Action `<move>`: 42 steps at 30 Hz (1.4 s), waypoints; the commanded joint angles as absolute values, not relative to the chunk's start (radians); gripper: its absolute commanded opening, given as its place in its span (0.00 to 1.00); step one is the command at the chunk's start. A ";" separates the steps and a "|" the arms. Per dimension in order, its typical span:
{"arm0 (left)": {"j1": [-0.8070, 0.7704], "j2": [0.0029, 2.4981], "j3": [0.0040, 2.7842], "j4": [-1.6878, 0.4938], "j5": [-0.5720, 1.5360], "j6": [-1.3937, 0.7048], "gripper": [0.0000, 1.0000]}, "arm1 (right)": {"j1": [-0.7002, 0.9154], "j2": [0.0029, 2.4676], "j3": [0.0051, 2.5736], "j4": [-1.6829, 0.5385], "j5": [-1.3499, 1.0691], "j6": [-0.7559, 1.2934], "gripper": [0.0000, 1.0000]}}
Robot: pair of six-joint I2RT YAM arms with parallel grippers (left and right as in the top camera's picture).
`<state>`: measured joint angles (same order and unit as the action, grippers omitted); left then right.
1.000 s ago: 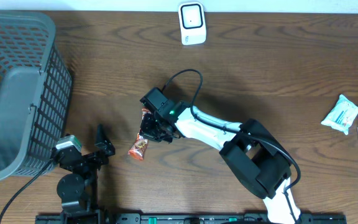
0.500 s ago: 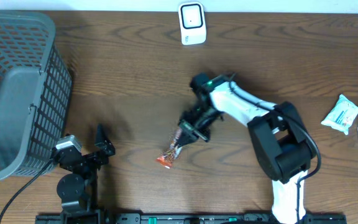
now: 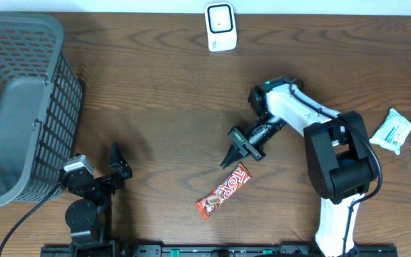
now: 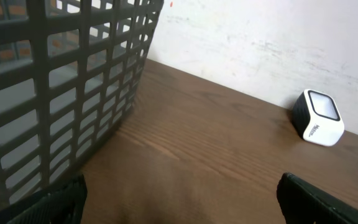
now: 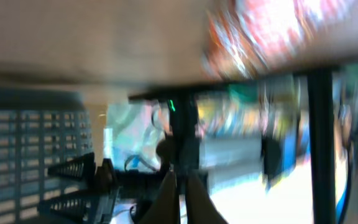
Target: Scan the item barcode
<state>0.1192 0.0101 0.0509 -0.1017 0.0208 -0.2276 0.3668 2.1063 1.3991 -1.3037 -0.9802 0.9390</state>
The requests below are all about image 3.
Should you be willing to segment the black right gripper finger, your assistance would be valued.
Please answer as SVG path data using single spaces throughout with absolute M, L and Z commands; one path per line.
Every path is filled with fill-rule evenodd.
M 235 146 L 234 144 L 232 144 L 230 146 L 230 148 L 228 149 L 228 152 L 227 152 L 225 158 L 221 162 L 220 167 L 221 168 L 226 168 L 229 165 L 231 165 L 232 163 L 241 160 L 242 157 L 243 157 L 243 155 L 240 152 L 240 149 L 237 146 Z
M 240 161 L 241 159 L 248 156 L 248 153 L 241 153 L 241 152 L 232 152 L 226 156 L 226 165 L 229 166 L 236 161 Z

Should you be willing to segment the red Top chocolate bar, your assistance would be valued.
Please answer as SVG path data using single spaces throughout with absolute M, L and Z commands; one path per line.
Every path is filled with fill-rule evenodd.
M 242 185 L 252 178 L 248 169 L 239 162 L 235 170 L 206 197 L 196 202 L 201 217 L 207 221 L 210 216 Z

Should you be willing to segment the teal wet wipes pack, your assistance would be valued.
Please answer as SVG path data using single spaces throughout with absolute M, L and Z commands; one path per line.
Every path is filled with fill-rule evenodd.
M 400 148 L 410 132 L 411 122 L 394 108 L 391 108 L 387 118 L 369 139 L 369 142 L 399 155 Z

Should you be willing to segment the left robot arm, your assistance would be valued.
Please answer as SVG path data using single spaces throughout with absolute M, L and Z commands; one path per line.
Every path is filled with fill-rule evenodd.
M 66 210 L 65 221 L 71 230 L 72 256 L 129 256 L 128 246 L 113 239 L 112 196 L 125 187 L 133 171 L 116 142 L 111 145 L 109 168 L 112 173 L 93 176 L 93 165 L 86 156 L 70 158 L 59 177 L 69 193 L 79 196 Z

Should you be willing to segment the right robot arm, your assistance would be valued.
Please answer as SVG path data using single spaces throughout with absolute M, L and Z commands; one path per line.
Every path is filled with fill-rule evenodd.
M 286 76 L 254 86 L 248 103 L 258 119 L 249 131 L 230 130 L 231 145 L 221 167 L 246 156 L 261 160 L 263 145 L 289 125 L 304 138 L 308 176 L 321 198 L 315 254 L 357 256 L 352 239 L 357 210 L 382 186 L 382 168 L 362 116 L 322 106 Z

